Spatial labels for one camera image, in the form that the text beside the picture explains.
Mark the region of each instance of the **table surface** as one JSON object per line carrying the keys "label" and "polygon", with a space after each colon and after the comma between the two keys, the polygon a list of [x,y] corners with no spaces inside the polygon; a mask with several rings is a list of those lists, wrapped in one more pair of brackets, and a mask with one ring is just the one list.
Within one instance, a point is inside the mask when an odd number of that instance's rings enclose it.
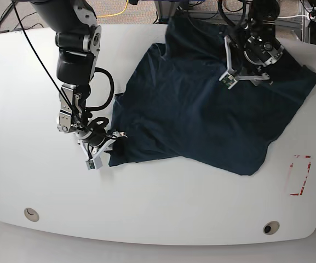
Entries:
{"label": "table surface", "polygon": [[[97,66],[113,75],[116,92],[125,90],[149,46],[164,42],[165,29],[103,25]],[[45,28],[28,34],[55,78],[55,33]],[[281,41],[316,72],[316,46]],[[107,79],[96,76],[91,86],[88,105],[102,104]],[[170,245],[274,242],[305,238],[316,228],[316,87],[253,176],[182,157],[109,168],[104,155],[103,168],[87,171],[75,137],[56,129],[58,111],[57,91],[22,32],[1,34],[0,221],[69,236]],[[39,213],[39,222],[25,218],[28,207]],[[270,221],[280,223],[272,236],[263,233]]]}

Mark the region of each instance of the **yellow cable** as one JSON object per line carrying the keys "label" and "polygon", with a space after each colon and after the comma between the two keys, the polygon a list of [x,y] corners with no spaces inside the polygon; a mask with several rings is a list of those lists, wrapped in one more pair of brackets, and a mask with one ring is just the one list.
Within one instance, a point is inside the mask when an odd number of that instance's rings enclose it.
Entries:
{"label": "yellow cable", "polygon": [[129,0],[126,0],[125,8],[124,8],[124,10],[122,10],[120,13],[112,14],[112,15],[99,15],[99,16],[97,16],[97,18],[109,18],[110,16],[121,15],[123,12],[126,11],[126,8],[127,8],[128,4],[129,4]]}

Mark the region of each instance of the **white table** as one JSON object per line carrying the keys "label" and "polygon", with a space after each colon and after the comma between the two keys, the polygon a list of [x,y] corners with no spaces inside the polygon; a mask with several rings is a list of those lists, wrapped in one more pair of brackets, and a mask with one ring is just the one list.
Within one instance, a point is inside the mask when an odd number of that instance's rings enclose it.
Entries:
{"label": "white table", "polygon": [[[110,71],[117,92],[151,43],[164,41],[164,32],[163,25],[103,25],[97,66]],[[28,34],[55,77],[55,33],[45,28]],[[282,43],[316,72],[316,46]],[[108,81],[96,76],[91,86],[89,105],[99,105]],[[316,87],[250,177],[181,157],[87,171],[74,136],[56,129],[58,111],[57,91],[22,32],[0,35],[0,221],[69,236],[171,245],[274,242],[305,238],[316,228]],[[303,194],[291,196],[300,193],[309,162]],[[39,213],[39,222],[25,218],[27,207]],[[280,223],[272,236],[263,233],[270,221]]]}

